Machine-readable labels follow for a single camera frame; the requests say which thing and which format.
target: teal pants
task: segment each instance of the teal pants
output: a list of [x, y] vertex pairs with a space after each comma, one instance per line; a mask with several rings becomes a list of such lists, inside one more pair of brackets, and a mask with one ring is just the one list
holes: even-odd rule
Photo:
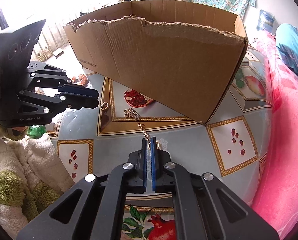
[[298, 76], [298, 28], [281, 24], [276, 30], [279, 58]]

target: pink fabric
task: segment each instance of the pink fabric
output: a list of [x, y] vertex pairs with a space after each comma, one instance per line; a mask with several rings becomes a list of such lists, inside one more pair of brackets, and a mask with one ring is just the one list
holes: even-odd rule
[[298, 221], [298, 77], [279, 59], [270, 33], [259, 31], [252, 46], [268, 57], [273, 91], [268, 157], [252, 208], [283, 239]]

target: white wall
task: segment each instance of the white wall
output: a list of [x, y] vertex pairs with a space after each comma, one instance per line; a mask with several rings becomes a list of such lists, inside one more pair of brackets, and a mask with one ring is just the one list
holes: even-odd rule
[[257, 0], [256, 7], [249, 6], [244, 16], [249, 42], [256, 36], [260, 9], [268, 11], [276, 17], [273, 33], [282, 23], [290, 23], [298, 27], [298, 6], [293, 0]]

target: gold ring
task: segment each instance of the gold ring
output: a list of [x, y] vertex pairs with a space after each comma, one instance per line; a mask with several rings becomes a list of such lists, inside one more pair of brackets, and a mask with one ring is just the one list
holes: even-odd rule
[[157, 149], [158, 149], [160, 147], [160, 143], [156, 141], [156, 144], [157, 144]]
[[103, 102], [100, 106], [102, 111], [106, 111], [109, 108], [109, 104], [107, 102]]

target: cardboard box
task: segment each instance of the cardboard box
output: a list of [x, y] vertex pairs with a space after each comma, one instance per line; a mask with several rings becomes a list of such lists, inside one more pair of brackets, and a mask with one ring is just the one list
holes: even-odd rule
[[79, 62], [206, 124], [248, 39], [241, 18], [197, 3], [123, 2], [64, 26]]

